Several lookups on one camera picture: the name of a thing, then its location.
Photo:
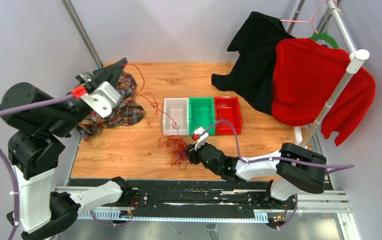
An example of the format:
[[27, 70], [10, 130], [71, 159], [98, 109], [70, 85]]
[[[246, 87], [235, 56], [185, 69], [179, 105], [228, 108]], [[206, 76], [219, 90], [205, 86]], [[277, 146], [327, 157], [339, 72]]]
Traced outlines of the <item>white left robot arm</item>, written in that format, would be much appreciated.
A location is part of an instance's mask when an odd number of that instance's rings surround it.
[[65, 146], [60, 138], [90, 113], [108, 116], [119, 104], [116, 85], [127, 60], [77, 76], [79, 85], [65, 97], [53, 98], [28, 82], [3, 96], [0, 113], [17, 132], [8, 141], [8, 161], [17, 178], [16, 209], [8, 215], [25, 240], [47, 240], [76, 219], [106, 204], [127, 206], [132, 187], [121, 177], [80, 193], [55, 191], [52, 180]]

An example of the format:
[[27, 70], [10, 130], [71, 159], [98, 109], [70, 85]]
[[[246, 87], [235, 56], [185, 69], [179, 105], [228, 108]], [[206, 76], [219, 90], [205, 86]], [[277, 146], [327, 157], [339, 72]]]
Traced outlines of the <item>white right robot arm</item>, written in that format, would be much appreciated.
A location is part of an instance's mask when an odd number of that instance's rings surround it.
[[264, 195], [265, 203], [273, 209], [300, 191], [324, 192], [326, 158], [292, 143], [284, 143], [281, 149], [252, 159], [227, 156], [208, 143], [199, 148], [190, 144], [185, 154], [191, 164], [203, 164], [215, 175], [232, 183], [278, 175], [280, 178], [269, 182]]

